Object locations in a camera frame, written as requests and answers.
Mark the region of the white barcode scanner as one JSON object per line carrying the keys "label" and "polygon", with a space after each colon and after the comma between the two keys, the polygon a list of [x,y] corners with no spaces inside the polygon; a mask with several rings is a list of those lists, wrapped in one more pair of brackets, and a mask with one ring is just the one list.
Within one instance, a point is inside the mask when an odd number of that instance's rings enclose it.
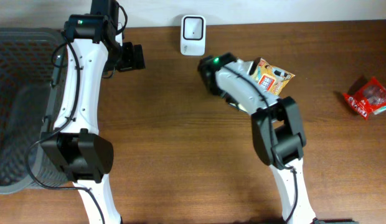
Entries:
{"label": "white barcode scanner", "polygon": [[181,54],[202,56],[206,45],[206,19],[199,15],[185,15],[181,19]]}

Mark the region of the yellow snack bag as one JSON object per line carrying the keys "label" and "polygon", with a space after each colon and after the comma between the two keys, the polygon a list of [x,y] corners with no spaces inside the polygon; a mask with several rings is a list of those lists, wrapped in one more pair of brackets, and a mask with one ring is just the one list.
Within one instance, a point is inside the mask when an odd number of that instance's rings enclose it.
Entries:
{"label": "yellow snack bag", "polygon": [[249,76],[266,91],[279,95],[288,82],[295,77],[293,73],[270,65],[259,57],[253,61]]}

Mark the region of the red snack bag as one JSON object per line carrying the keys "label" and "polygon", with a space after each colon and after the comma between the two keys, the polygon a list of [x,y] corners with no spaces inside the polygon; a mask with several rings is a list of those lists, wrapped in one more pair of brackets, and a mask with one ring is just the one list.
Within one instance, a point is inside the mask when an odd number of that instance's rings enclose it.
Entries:
{"label": "red snack bag", "polygon": [[342,95],[346,103],[364,119],[368,119],[374,110],[386,105],[386,88],[375,77],[353,95]]}

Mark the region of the grey plastic mesh basket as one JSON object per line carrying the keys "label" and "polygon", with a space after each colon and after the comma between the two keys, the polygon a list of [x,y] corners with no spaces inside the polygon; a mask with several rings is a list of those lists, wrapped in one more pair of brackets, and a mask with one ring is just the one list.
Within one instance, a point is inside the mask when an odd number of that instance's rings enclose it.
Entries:
{"label": "grey plastic mesh basket", "polygon": [[49,28],[0,28],[0,195],[38,188],[26,163],[46,185],[67,181],[40,146],[31,148],[60,112],[67,69],[51,60],[63,41]]}

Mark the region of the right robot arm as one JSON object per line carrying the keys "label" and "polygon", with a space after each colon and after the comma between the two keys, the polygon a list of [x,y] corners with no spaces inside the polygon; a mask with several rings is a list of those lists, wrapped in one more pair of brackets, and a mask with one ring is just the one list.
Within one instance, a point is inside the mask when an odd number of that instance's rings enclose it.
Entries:
{"label": "right robot arm", "polygon": [[306,145],[297,103],[280,98],[253,78],[261,58],[243,61],[231,53],[199,61],[197,70],[208,91],[250,116],[253,147],[275,178],[285,223],[314,223],[303,175]]}

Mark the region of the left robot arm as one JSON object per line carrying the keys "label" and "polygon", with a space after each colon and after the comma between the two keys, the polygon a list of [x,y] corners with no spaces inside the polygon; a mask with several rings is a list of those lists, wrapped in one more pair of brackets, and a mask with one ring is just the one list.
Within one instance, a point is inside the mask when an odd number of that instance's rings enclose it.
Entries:
{"label": "left robot arm", "polygon": [[124,42],[124,8],[94,0],[88,14],[72,14],[62,32],[67,75],[59,115],[39,146],[79,192],[90,223],[122,223],[110,187],[111,142],[99,135],[98,100],[105,72],[145,68],[141,45]]}

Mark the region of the green tissue pack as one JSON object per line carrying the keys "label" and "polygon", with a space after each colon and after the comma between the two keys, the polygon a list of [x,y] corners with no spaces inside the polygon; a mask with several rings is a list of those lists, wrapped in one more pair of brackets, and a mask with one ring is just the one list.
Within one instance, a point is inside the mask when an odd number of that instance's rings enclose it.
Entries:
{"label": "green tissue pack", "polygon": [[373,114],[380,114],[382,112],[386,111],[386,105],[385,106],[382,106],[376,110],[373,111]]}

